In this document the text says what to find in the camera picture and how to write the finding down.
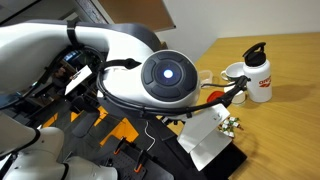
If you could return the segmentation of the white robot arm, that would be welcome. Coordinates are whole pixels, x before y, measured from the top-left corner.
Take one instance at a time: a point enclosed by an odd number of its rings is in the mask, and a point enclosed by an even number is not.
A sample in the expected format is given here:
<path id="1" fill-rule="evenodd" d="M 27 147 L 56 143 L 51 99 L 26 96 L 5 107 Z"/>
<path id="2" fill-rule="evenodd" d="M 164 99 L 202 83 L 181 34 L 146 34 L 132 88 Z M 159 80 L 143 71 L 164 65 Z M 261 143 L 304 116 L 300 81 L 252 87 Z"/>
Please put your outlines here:
<path id="1" fill-rule="evenodd" d="M 177 116 L 193 112 L 199 76 L 192 61 L 163 50 L 154 32 L 141 24 L 95 24 L 30 20 L 4 26 L 0 35 L 1 91 L 31 92 L 72 50 L 95 53 L 98 98 L 105 107 L 138 116 Z M 64 133 L 55 127 L 23 125 L 1 117 L 1 154 L 17 156 L 1 180 L 117 180 L 113 167 L 81 157 L 60 163 Z"/>

